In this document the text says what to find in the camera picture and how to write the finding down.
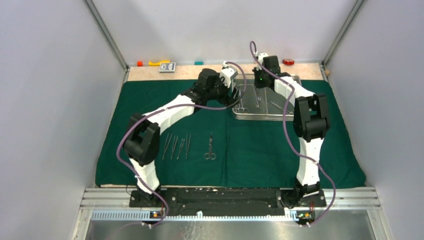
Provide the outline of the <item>surgical forceps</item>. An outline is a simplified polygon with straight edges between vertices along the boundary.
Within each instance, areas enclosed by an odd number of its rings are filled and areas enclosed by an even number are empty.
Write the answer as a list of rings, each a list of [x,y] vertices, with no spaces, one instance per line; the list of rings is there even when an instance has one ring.
[[[239,102],[234,107],[234,112],[237,114],[247,114],[249,112],[249,109],[247,107],[244,107],[242,95],[239,95]]]

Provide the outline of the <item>dark green surgical drape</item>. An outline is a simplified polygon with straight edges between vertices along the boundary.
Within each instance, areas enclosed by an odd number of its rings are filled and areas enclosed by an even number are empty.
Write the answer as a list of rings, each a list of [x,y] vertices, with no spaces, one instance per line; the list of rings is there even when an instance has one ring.
[[[346,125],[330,85],[323,80],[303,80],[302,85],[328,97],[330,130],[320,151],[322,188],[339,189],[363,187],[366,175],[352,149]],[[116,157],[117,147],[127,132],[130,117],[145,114],[169,103],[192,85],[191,80],[129,81],[121,90],[117,106],[97,161],[95,184],[135,185],[137,180],[122,161]],[[210,109],[201,109],[167,129],[160,140],[156,159],[156,174],[162,185],[217,186],[234,188],[265,188],[294,186],[299,157],[292,148],[299,148],[299,140],[291,122],[238,120],[230,109],[220,110],[216,101]],[[186,134],[191,133],[188,158]],[[216,159],[206,160],[209,136],[213,136]],[[172,134],[165,158],[162,159],[167,134]],[[172,159],[174,136],[178,136]],[[185,139],[180,158],[177,154]]]

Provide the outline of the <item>surgical scissors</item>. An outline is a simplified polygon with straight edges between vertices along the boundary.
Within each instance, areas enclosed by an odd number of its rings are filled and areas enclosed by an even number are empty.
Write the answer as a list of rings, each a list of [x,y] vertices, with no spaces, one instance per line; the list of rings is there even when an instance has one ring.
[[[208,150],[203,155],[205,160],[215,160],[216,154],[213,152],[213,133],[211,132],[208,139]]]

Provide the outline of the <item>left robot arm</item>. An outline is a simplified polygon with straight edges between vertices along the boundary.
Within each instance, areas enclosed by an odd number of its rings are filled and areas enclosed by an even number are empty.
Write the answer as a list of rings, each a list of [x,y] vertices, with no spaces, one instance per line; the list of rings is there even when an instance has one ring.
[[[238,90],[231,88],[231,83],[237,74],[232,66],[224,67],[220,72],[204,68],[197,81],[171,102],[156,111],[131,116],[130,133],[123,143],[123,150],[136,172],[137,187],[142,191],[141,200],[147,206],[156,206],[161,198],[156,190],[160,182],[155,166],[161,134],[179,120],[196,113],[208,101],[216,100],[226,107],[235,103]]]

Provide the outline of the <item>steel tweezers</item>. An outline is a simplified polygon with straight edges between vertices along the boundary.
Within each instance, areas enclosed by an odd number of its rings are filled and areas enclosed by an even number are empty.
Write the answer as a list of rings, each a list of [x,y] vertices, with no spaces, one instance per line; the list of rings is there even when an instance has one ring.
[[[161,158],[162,160],[165,159],[166,152],[168,150],[168,147],[169,147],[169,144],[171,142],[172,136],[173,136],[172,133],[168,133],[167,136],[166,136],[165,143],[164,143],[164,148],[163,148],[163,153],[162,153],[162,158]]]
[[[191,133],[186,134],[186,145],[185,145],[185,158],[188,158],[189,150],[190,150],[190,143],[191,143]]]
[[[185,139],[183,138],[183,139],[181,140],[180,145],[179,145],[179,148],[178,148],[178,152],[177,152],[177,156],[176,156],[176,159],[177,159],[177,160],[178,160],[178,159],[180,158],[180,156],[181,156],[181,153],[182,153],[183,148],[184,148],[184,144],[185,144]]]
[[[175,154],[175,149],[176,149],[176,145],[178,143],[178,136],[175,135],[173,138],[173,142],[172,142],[172,148],[171,148],[171,155],[170,155],[170,159],[172,160]]]

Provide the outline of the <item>metal mesh instrument tray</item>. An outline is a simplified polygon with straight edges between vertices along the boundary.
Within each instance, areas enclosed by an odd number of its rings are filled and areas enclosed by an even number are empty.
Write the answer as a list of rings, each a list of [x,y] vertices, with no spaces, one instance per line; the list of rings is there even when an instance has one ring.
[[[270,88],[257,88],[258,93],[261,97],[260,107],[256,108],[256,98],[253,92],[254,75],[247,74],[246,81],[244,81],[243,75],[239,74],[232,81],[232,86],[239,87],[240,91],[244,91],[242,98],[244,107],[248,108],[248,113],[235,113],[234,107],[232,113],[237,120],[248,120],[248,121],[282,121],[283,112],[271,104],[274,102],[282,107],[286,102],[286,98],[280,95]]]

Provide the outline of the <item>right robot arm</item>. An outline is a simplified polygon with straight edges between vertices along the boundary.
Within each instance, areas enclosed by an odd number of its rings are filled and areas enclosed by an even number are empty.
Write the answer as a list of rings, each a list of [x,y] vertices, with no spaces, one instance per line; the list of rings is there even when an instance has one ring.
[[[290,74],[281,72],[277,56],[257,53],[254,58],[254,85],[259,89],[270,88],[294,106],[293,128],[299,138],[300,153],[293,200],[299,206],[307,206],[321,189],[318,163],[331,127],[328,97],[307,90]]]

